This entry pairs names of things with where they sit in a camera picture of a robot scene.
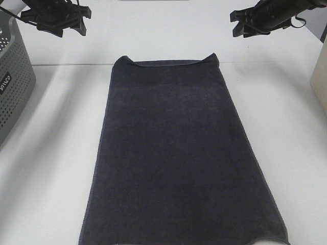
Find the beige box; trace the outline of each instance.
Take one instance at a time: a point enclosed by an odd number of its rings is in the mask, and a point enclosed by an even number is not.
[[[327,42],[323,45],[316,68],[312,74],[311,85],[327,113]]]

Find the white tabletop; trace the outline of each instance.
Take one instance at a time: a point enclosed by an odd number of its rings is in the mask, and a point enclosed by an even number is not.
[[[93,11],[86,37],[66,30],[59,39],[20,24],[33,64],[51,65],[34,67],[35,90],[0,149],[1,245],[78,243],[108,64],[122,55],[202,59],[212,52],[291,244],[327,244],[327,118],[309,83],[322,47],[313,34],[232,38],[229,13],[256,1],[84,2]]]

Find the dark gray towel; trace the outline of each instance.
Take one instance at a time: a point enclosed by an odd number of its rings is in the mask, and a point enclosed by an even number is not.
[[[288,244],[215,54],[112,69],[79,245]]]

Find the gray plastic basket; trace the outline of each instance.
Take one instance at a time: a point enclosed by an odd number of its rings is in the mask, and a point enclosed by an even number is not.
[[[0,11],[0,145],[23,111],[35,74],[15,18]]]

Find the white background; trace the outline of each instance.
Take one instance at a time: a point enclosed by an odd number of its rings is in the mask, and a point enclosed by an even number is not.
[[[20,23],[37,84],[0,149],[0,244],[78,243],[117,58],[212,52],[290,243],[327,244],[327,119],[309,83],[322,44],[305,28],[232,38],[229,13],[256,3],[81,1],[93,14],[86,37]]]

